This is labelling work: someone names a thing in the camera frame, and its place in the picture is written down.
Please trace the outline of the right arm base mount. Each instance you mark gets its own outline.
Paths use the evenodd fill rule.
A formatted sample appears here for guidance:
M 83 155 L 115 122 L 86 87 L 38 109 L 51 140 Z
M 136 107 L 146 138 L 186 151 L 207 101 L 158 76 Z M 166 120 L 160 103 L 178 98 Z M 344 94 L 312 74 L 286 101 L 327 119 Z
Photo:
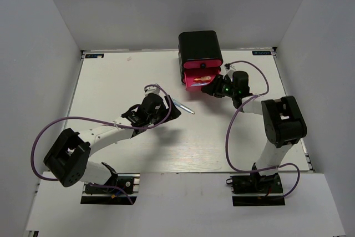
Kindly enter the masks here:
M 269 178 L 259 177 L 256 173 L 234 175 L 226 179 L 226 185 L 231 187 L 233 206 L 285 205 L 281 178 L 278 174 Z

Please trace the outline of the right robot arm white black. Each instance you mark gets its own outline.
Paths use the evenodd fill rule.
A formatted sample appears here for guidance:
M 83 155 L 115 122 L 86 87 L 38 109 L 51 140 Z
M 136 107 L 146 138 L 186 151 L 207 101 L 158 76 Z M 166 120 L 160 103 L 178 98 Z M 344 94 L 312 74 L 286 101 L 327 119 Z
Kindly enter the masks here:
M 307 127 L 295 97 L 265 100 L 263 94 L 253 95 L 248 83 L 246 72 L 234 71 L 225 76 L 217 75 L 201 91 L 216 98 L 231 98 L 236 108 L 233 119 L 241 112 L 263 117 L 267 142 L 249 171 L 255 174 L 250 178 L 251 187 L 262 192 L 270 186 L 270 177 L 278 173 L 288 151 L 306 136 Z

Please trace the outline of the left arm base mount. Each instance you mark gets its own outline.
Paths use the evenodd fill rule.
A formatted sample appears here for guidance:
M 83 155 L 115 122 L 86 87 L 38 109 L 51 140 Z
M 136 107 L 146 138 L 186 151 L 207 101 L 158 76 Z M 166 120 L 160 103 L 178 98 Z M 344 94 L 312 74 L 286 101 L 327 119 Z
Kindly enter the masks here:
M 138 197 L 139 184 L 139 174 L 119 174 L 105 185 L 84 184 L 80 203 L 133 205 Z

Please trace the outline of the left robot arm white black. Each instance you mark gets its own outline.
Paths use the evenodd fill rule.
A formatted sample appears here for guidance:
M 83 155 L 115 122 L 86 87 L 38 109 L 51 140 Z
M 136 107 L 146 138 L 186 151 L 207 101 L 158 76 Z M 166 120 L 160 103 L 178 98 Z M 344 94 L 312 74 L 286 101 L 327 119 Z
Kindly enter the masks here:
M 78 181 L 98 184 L 105 192 L 117 186 L 117 172 L 107 163 L 90 162 L 89 157 L 101 149 L 122 140 L 131 139 L 156 126 L 177 119 L 181 111 L 170 96 L 149 93 L 140 104 L 129 108 L 112 125 L 75 132 L 63 130 L 44 158 L 44 164 L 62 186 L 70 187 Z

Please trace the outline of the light blue clip pen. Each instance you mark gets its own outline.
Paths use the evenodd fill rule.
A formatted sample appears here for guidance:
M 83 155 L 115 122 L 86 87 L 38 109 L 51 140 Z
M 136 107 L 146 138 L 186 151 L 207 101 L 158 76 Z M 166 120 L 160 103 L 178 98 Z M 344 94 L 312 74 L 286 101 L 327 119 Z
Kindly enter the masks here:
M 194 112 L 192 109 L 190 109 L 190 108 L 187 107 L 186 105 L 180 103 L 180 102 L 177 101 L 176 99 L 172 98 L 171 100 L 172 100 L 172 102 L 174 103 L 174 105 L 177 106 L 178 108 L 180 108 L 180 109 L 182 109 L 182 110 L 184 110 L 184 111 L 186 111 L 186 112 L 188 112 L 188 113 L 190 113 L 190 114 L 195 114 L 195 112 Z

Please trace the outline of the pink drawer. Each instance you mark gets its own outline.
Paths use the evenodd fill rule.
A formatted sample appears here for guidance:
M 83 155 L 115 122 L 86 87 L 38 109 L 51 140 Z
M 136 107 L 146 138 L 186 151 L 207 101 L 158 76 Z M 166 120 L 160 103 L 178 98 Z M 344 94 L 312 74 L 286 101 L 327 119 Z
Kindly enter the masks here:
M 220 68 L 205 69 L 187 69 L 183 75 L 187 91 L 200 90 L 203 86 L 208 85 L 217 75 L 220 74 Z
M 184 69 L 217 68 L 222 63 L 223 61 L 220 59 L 188 60 L 182 64 L 182 67 Z

